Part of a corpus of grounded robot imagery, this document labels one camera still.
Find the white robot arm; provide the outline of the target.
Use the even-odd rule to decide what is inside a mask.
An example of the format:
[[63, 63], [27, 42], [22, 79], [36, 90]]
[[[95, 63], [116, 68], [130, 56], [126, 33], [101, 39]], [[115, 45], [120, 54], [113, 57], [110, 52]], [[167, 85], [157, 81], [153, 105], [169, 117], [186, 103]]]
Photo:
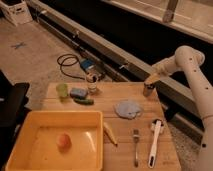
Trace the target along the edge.
[[154, 64], [154, 73], [145, 80], [150, 85], [178, 71], [185, 74], [204, 126], [195, 171], [213, 171], [213, 86], [200, 69], [204, 60], [201, 51], [180, 46], [173, 56]]

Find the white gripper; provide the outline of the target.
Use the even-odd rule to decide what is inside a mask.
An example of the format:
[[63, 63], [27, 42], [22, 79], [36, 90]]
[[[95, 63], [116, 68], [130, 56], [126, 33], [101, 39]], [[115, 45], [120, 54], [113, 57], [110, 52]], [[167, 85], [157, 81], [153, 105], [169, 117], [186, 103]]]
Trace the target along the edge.
[[165, 62], [159, 62], [153, 65], [154, 72], [145, 80], [145, 85], [143, 89], [143, 95], [148, 97], [153, 92], [157, 81], [159, 81], [162, 77], [166, 77], [170, 74], [169, 72], [169, 64]]

